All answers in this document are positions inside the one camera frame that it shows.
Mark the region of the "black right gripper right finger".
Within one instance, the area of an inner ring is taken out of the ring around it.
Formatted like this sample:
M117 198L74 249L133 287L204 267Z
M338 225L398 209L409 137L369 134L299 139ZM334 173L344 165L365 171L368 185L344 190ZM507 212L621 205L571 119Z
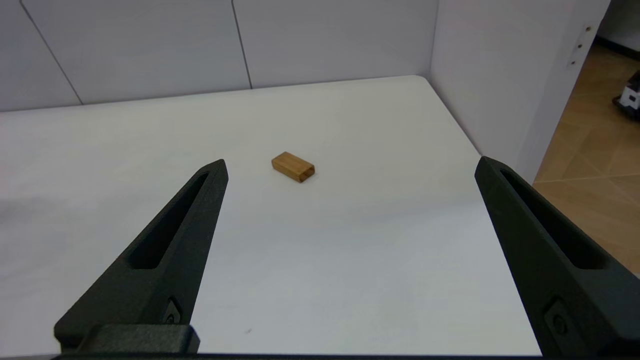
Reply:
M640 281L503 162L474 178L544 357L638 357Z

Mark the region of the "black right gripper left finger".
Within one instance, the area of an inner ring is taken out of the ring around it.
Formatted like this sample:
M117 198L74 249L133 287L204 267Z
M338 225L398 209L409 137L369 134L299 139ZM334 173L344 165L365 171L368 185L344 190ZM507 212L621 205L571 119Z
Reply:
M54 326L63 351L196 351L191 326L229 176L201 167Z

